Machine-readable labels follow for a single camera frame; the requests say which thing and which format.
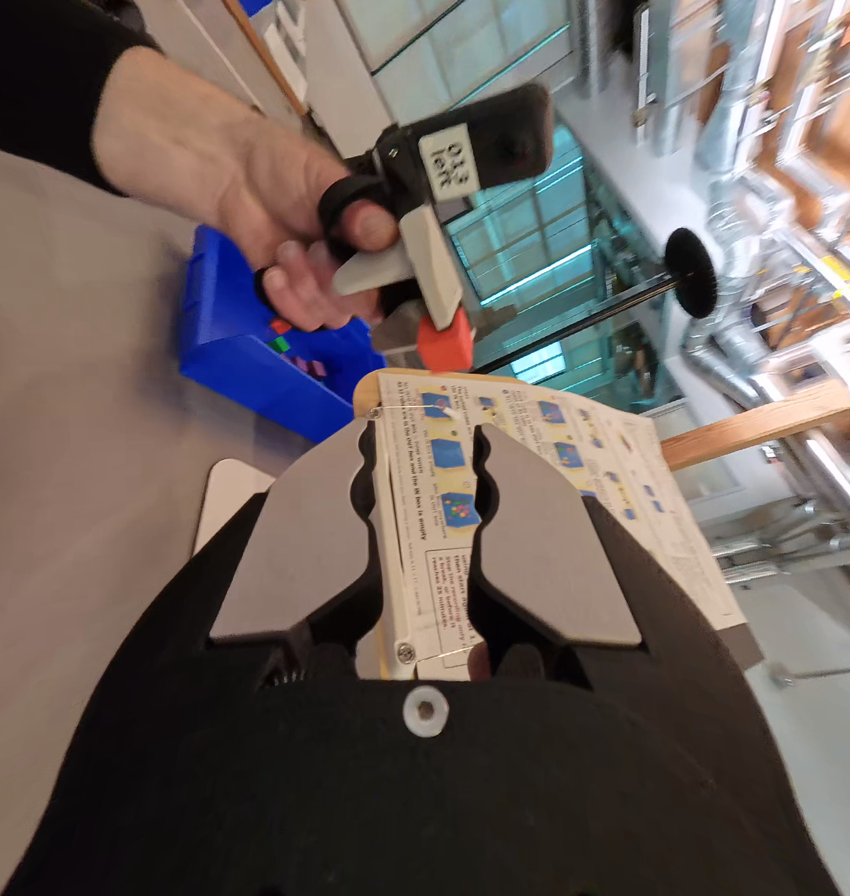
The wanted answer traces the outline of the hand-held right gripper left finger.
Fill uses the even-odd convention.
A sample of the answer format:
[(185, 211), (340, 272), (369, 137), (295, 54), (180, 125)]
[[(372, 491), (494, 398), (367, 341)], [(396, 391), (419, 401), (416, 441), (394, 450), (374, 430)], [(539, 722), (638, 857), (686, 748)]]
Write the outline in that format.
[(374, 422), (353, 420), (270, 487), (210, 630), (216, 644), (286, 640), (352, 657), (384, 609)]

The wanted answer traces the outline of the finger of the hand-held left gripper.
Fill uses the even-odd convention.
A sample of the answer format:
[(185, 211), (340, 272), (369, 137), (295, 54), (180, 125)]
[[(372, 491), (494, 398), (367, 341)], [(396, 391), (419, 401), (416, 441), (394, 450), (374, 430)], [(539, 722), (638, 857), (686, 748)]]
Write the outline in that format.
[(382, 252), (356, 252), (332, 279), (341, 296), (378, 292), (380, 321), (370, 327), (372, 345), (380, 354), (417, 351), (419, 325), (426, 305), (414, 268), (402, 244)]
[(422, 204), (400, 218), (400, 238), (434, 328), (451, 327), (464, 289), (451, 251), (430, 204)]

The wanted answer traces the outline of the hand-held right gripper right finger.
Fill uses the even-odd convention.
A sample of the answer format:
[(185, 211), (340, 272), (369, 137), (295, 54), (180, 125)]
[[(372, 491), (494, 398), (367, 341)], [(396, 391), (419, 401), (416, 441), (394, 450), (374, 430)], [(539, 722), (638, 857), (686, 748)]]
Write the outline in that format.
[(643, 637), (580, 491), (494, 424), (476, 428), (479, 524), (471, 624), (491, 676), (579, 676), (575, 649), (630, 650)]

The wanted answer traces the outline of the blue plastic bin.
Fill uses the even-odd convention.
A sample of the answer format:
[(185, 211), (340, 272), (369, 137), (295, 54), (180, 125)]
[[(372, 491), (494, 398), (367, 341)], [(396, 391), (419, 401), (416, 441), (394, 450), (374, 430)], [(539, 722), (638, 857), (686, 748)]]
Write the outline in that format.
[[(254, 275), (238, 248), (217, 230), (199, 226), (187, 265), (178, 327), (182, 375), (311, 442), (322, 442), (353, 417), (360, 380), (386, 367), (368, 326), (352, 320), (338, 330), (292, 328), (290, 351), (268, 343), (276, 314), (257, 297)], [(318, 360), (322, 384), (284, 357)]]

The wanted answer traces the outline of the person's left forearm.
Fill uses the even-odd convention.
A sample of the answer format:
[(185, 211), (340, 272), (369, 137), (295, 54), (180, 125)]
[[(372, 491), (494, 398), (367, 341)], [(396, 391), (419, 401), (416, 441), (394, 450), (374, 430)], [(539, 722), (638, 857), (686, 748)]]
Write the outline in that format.
[(88, 2), (0, 1), (0, 151), (120, 196), (92, 131), (114, 65), (139, 47), (161, 50)]

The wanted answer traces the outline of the person's left hand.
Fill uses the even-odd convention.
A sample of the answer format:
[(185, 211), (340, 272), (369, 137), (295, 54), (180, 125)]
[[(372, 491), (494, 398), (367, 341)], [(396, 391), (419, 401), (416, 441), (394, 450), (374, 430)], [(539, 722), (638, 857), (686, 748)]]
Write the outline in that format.
[(277, 316), (300, 330), (383, 319), (376, 289), (341, 296), (318, 218), (348, 171), (324, 147), (265, 118), (148, 48), (123, 53), (92, 129), (98, 170), (125, 196), (226, 235)]

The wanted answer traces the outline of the white stand plate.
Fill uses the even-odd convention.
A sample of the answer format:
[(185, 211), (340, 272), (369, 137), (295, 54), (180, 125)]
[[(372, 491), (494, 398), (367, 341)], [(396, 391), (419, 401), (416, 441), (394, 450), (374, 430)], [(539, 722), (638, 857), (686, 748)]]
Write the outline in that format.
[(207, 476), (190, 556), (199, 553), (248, 500), (266, 492), (274, 481), (274, 476), (239, 459), (214, 464)]

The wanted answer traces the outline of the printed instruction sheet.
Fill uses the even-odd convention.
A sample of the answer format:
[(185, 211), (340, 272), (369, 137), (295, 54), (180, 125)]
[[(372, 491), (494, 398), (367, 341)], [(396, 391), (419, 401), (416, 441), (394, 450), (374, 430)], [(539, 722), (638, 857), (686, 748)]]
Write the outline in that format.
[(479, 517), (474, 430), (494, 424), (597, 499), (683, 587), (738, 665), (762, 653), (686, 500), (654, 425), (597, 401), (503, 377), (385, 370), (368, 413), (386, 608), (377, 626), (384, 678), (467, 680), (480, 642), (466, 576)]

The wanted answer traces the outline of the instruction sheet on wooden board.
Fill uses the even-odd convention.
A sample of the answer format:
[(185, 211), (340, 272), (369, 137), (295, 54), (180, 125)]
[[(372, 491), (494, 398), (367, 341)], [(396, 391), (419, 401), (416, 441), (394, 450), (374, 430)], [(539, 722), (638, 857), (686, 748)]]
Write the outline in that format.
[(377, 411), (392, 678), (470, 679), (482, 641), (468, 618), (476, 536), (485, 579), (551, 633), (636, 646), (588, 498), (685, 590), (738, 666), (761, 661), (650, 418), (518, 380), (412, 370), (367, 375), (354, 402), (360, 415)]

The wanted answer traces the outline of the black disc on rod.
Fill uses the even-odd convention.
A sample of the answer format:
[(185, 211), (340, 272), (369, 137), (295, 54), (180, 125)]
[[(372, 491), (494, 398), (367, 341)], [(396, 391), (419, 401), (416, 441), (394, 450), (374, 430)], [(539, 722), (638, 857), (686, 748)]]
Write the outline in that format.
[(669, 291), (675, 293), (679, 306), (693, 319), (707, 318), (717, 306), (718, 281), (710, 254), (699, 236), (686, 228), (674, 230), (667, 238), (663, 265), (658, 274), (601, 302), (595, 311), (526, 346), (474, 367), (472, 373), (492, 375), (532, 352), (589, 330)]

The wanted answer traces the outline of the wooden beam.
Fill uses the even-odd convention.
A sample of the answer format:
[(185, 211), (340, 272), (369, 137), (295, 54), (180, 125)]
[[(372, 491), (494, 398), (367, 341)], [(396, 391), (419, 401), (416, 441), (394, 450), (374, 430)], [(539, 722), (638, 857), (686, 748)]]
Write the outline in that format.
[(664, 440), (662, 457), (673, 471), (690, 468), (799, 434), (850, 414), (850, 393), (828, 379), (735, 416)]

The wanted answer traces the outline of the metal rod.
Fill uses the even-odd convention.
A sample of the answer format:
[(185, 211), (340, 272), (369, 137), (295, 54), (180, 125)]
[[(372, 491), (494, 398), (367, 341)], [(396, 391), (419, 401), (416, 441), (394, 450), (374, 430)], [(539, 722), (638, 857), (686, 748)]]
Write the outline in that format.
[(839, 668), (827, 668), (816, 671), (792, 671), (787, 666), (779, 663), (770, 663), (767, 666), (771, 680), (781, 689), (794, 687), (800, 683), (821, 681), (829, 678), (844, 678), (850, 676), (850, 666)]

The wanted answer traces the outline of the glass window wall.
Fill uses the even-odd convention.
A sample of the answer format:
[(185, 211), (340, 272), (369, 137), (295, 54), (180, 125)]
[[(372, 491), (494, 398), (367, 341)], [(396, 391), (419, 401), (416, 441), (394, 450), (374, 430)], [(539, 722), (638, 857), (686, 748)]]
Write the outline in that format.
[[(558, 98), (581, 71), (580, 2), (348, 1), (391, 120), (406, 125), (540, 82)], [(554, 155), (539, 176), (440, 206), (478, 305), (475, 366), (531, 346), (600, 301), (588, 248), (583, 149), (555, 116)]]

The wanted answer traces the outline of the silver ventilation duct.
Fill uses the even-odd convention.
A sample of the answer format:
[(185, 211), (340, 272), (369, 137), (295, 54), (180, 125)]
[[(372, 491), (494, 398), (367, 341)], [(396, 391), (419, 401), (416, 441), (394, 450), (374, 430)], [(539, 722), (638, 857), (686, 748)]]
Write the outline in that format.
[(685, 364), (741, 410), (763, 403), (747, 377), (764, 353), (749, 326), (748, 308), (766, 277), (768, 252), (755, 223), (743, 214), (745, 146), (751, 145), (744, 135), (754, 128), (749, 109), (756, 70), (747, 50), (733, 56), (696, 148), (695, 160), (710, 176), (706, 226), (722, 249), (722, 263), (715, 310), (688, 323), (679, 347)]

